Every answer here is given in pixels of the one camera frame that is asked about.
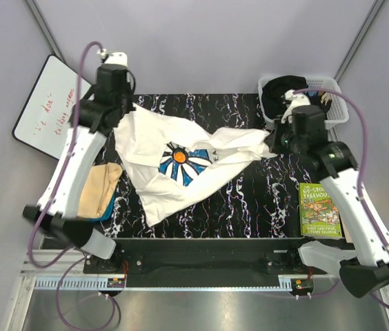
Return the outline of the white flower print t-shirt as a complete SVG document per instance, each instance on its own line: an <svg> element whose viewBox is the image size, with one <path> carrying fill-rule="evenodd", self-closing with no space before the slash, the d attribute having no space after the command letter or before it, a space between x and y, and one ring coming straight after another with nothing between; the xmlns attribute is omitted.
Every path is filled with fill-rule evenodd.
<svg viewBox="0 0 389 331"><path fill-rule="evenodd" d="M253 161L274 154L268 132L219 128L136 107L114 129L115 150L149 226L207 199Z"/></svg>

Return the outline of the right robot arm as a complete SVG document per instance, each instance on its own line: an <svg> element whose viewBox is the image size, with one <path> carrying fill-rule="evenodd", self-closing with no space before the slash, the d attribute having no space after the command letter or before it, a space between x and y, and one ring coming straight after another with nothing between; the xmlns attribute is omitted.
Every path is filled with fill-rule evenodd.
<svg viewBox="0 0 389 331"><path fill-rule="evenodd" d="M275 154L295 154L307 162L338 207L354 248L305 238L287 256L287 265L298 274L313 267L337 276L350 294L361 298L389 285L389 231L363 185L366 159L357 163L345 143L328 139L325 112L311 105L305 93L284 94L289 106L275 118L266 143Z"/></svg>

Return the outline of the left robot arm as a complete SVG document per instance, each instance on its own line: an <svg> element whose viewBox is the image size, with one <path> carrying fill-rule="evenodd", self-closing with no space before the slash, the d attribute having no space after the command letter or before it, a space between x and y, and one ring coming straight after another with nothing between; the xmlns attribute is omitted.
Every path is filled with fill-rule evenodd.
<svg viewBox="0 0 389 331"><path fill-rule="evenodd" d="M96 81L72 108L70 128L54 174L36 205L26 205L23 217L35 230L99 258L109 273L123 263L114 240L96 230L90 220L79 217L79 201L90 169L109 134L124 115L134 110L136 83L124 52L99 53L102 63Z"/></svg>

